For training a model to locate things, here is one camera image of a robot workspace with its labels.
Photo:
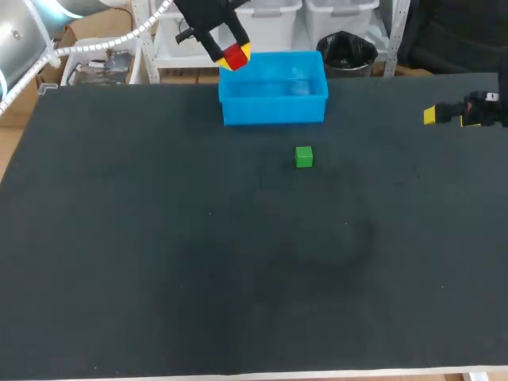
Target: white hose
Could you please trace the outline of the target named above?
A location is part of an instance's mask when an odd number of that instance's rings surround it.
[[[25,75],[23,75],[23,77],[21,77],[21,79],[16,83],[16,86],[14,86],[11,89],[11,91],[9,91],[7,96],[5,96],[5,93],[3,94],[4,99],[2,100],[2,102],[0,102],[0,117],[7,111],[9,106],[13,104],[14,100],[16,100],[18,95],[21,94],[21,92],[30,84],[32,79],[36,77],[37,73],[39,73],[39,71],[42,70],[42,68],[51,59],[54,59],[55,57],[68,56],[69,54],[78,52],[90,52],[90,51],[93,52],[96,50],[106,50],[112,48],[115,45],[119,45],[128,40],[132,40],[133,38],[138,37],[145,30],[153,27],[154,24],[157,22],[157,20],[159,20],[160,15],[166,12],[167,8],[169,8],[169,6],[172,3],[173,0],[164,0],[159,9],[147,21],[145,21],[142,26],[140,26],[137,29],[134,29],[131,33],[127,33],[122,37],[115,38],[114,40],[110,40],[102,44],[61,48],[49,54],[45,54],[30,68],[30,70],[28,70],[25,73]]]

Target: blue plastic bin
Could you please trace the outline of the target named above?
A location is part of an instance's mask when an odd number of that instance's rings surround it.
[[[326,99],[319,52],[254,53],[239,71],[220,70],[225,125],[323,122]]]

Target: metal shelf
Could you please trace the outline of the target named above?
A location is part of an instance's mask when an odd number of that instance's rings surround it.
[[[383,12],[383,8],[376,10],[373,14],[371,24],[368,28],[367,40],[372,42],[378,49],[378,60],[386,61],[385,77],[391,77],[397,66],[397,52],[402,42],[402,35],[406,25],[406,18],[409,11],[410,0],[381,0],[381,3],[389,5],[390,12]],[[149,0],[131,0],[134,17],[137,25],[150,17]],[[159,69],[161,68],[182,68],[182,67],[216,67],[208,56],[186,56],[175,57],[167,49],[162,33],[157,30],[155,39],[152,39],[148,31],[140,35],[143,41],[143,53],[151,83],[159,83]],[[295,23],[294,51],[311,50],[310,39],[302,19],[302,12],[299,13]]]
[[[309,35],[301,16],[301,14],[298,15],[294,25],[294,41],[291,50],[296,52],[312,50]],[[386,61],[388,58],[388,45],[390,43],[390,39],[388,38],[383,20],[377,10],[373,13],[371,24],[368,27],[366,40],[372,42],[378,49],[378,61]],[[167,48],[167,44],[164,43],[164,36],[161,30],[157,31],[154,45],[156,52],[154,66],[159,69],[217,66],[207,55],[184,57],[173,56]]]

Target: black table surface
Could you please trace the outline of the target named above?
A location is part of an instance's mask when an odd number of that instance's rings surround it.
[[[329,90],[292,127],[224,127],[213,86],[41,97],[0,189],[0,379],[507,365],[508,130],[422,124],[496,76]]]

